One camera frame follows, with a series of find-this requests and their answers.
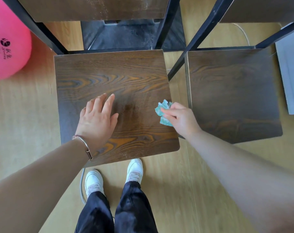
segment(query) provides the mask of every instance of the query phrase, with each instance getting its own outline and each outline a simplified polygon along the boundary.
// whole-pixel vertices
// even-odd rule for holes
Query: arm
[[[110,138],[118,114],[110,117],[114,94],[92,99],[81,111],[76,135],[91,153]],[[38,232],[88,161],[86,146],[74,139],[0,181],[0,232]]]
[[[294,173],[202,131],[179,103],[162,111],[260,232],[294,232]]]

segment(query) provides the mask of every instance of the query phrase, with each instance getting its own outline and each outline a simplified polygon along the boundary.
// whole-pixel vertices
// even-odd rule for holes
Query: dark wood surface
[[[230,143],[282,135],[269,50],[188,52],[189,107],[204,131]]]
[[[234,0],[220,22],[294,22],[294,0]]]
[[[36,22],[164,18],[168,0],[19,0]]]
[[[115,131],[87,166],[179,149],[175,129],[161,125],[154,110],[159,101],[171,100],[162,50],[56,55],[54,62],[62,143],[74,135],[87,101],[116,95]]]

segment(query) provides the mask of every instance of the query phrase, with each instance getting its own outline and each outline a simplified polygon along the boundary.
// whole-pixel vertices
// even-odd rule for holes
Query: black metal chair frame
[[[197,31],[193,39],[190,41],[186,49],[183,51],[175,65],[172,67],[168,73],[168,80],[170,81],[178,70],[185,63],[185,54],[188,51],[197,50],[238,50],[238,49],[264,49],[273,43],[281,40],[287,35],[294,32],[294,23],[289,24],[285,28],[281,29],[277,33],[273,34],[269,38],[263,40],[255,46],[234,46],[234,47],[214,47],[214,48],[198,48],[198,46],[203,42],[203,40],[209,35],[209,33],[214,29],[216,24],[221,21],[226,11],[230,7],[234,0],[217,0],[208,18],[205,20],[203,25]]]
[[[32,31],[39,39],[49,46],[56,54],[85,54],[85,53],[102,53],[115,51],[132,51],[132,50],[156,50],[161,49],[164,40],[171,28],[174,17],[179,7],[180,0],[169,0],[167,11],[164,18],[160,21],[156,35],[151,47],[146,48],[124,48],[124,49],[104,49],[104,50],[67,50],[60,41],[50,32],[44,23],[38,23],[28,14],[25,8],[18,0],[3,0],[7,6],[17,15],[17,17]]]

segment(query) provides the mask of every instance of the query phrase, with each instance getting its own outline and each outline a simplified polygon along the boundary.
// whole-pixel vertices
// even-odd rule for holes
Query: teal cloth
[[[172,102],[168,102],[167,100],[164,100],[162,103],[159,102],[158,107],[155,108],[157,115],[161,117],[160,123],[163,125],[171,126],[171,127],[173,126],[172,123],[168,121],[165,117],[163,117],[164,113],[161,111],[161,108],[169,109],[172,104],[173,104]]]

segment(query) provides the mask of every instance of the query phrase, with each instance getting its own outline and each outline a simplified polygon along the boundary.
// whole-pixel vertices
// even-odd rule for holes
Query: finger
[[[180,103],[174,102],[171,105],[170,109],[187,109],[187,108],[185,106],[183,106],[182,104],[180,104]]]
[[[115,113],[113,116],[110,117],[110,129],[111,129],[112,132],[114,131],[114,129],[115,129],[116,125],[117,125],[118,116],[119,116],[119,114]]]
[[[165,114],[168,114],[168,115],[172,115],[172,116],[179,116],[181,113],[182,113],[182,110],[181,109],[163,109],[161,108],[161,111]]]
[[[177,119],[173,117],[172,115],[164,114],[163,117],[165,117],[168,121],[170,121],[173,126],[176,124]]]
[[[96,112],[98,112],[98,113],[102,112],[103,104],[104,104],[104,101],[106,100],[106,98],[107,98],[107,94],[104,93],[95,99],[93,109]]]
[[[81,110],[81,112],[80,112],[80,117],[82,117],[83,115],[85,115],[86,114],[86,107],[84,107],[82,110]]]
[[[90,113],[93,109],[95,98],[87,102],[86,113]]]
[[[105,104],[103,106],[102,113],[106,113],[110,116],[114,99],[115,99],[115,94],[111,94],[110,97],[108,97],[107,101],[105,102]]]

